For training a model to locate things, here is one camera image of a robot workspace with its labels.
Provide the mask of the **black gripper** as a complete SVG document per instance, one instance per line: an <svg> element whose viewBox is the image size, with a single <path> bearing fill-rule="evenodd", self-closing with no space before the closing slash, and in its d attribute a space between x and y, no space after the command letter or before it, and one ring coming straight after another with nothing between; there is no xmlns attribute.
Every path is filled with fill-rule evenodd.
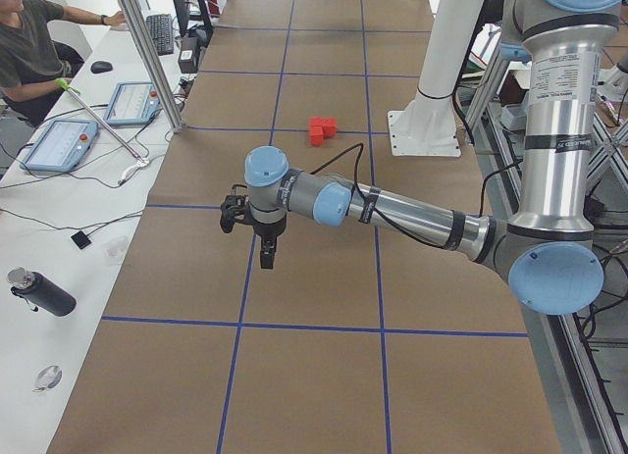
<svg viewBox="0 0 628 454"><path fill-rule="evenodd" d="M274 268L277 238L287 227L287 213L283 209L263 211L250 207L252 226L260 238L259 260L261 269Z"/></svg>

